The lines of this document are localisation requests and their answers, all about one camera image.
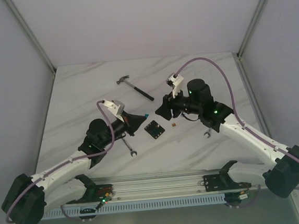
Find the black fuse box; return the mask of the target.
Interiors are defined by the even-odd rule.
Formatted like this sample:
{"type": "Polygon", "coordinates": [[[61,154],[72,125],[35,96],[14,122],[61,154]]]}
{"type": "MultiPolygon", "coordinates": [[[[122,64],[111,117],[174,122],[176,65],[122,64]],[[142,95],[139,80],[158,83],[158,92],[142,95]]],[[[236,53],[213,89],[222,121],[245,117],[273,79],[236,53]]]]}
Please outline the black fuse box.
{"type": "Polygon", "coordinates": [[[161,125],[158,124],[155,120],[146,125],[144,130],[154,139],[159,138],[165,132],[165,129],[161,127],[161,125]]]}

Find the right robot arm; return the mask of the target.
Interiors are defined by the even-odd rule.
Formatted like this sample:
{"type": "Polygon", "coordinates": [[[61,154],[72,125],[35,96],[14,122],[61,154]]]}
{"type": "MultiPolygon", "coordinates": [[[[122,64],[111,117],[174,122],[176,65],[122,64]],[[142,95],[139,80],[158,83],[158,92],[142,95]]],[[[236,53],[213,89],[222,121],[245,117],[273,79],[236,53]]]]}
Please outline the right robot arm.
{"type": "Polygon", "coordinates": [[[228,162],[221,171],[220,183],[232,188],[236,183],[265,185],[273,194],[286,198],[299,185],[299,146],[288,147],[240,121],[232,108],[217,102],[202,79],[187,84],[188,96],[182,92],[182,81],[168,80],[172,92],[165,95],[156,114],[171,120],[182,113],[195,114],[201,123],[217,133],[236,140],[253,152],[260,165],[228,162]]]}

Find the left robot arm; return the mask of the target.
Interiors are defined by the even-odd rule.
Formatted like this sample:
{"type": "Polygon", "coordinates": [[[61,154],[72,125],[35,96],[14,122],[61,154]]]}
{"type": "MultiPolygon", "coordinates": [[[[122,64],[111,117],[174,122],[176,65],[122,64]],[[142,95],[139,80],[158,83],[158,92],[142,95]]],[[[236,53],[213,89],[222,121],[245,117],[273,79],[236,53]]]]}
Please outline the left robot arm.
{"type": "Polygon", "coordinates": [[[7,223],[37,224],[50,210],[67,203],[97,201],[98,186],[86,173],[103,159],[107,147],[123,134],[133,136],[147,119],[145,115],[122,113],[106,124],[93,120],[82,144],[66,160],[32,176],[17,176],[1,206],[7,223]]]}

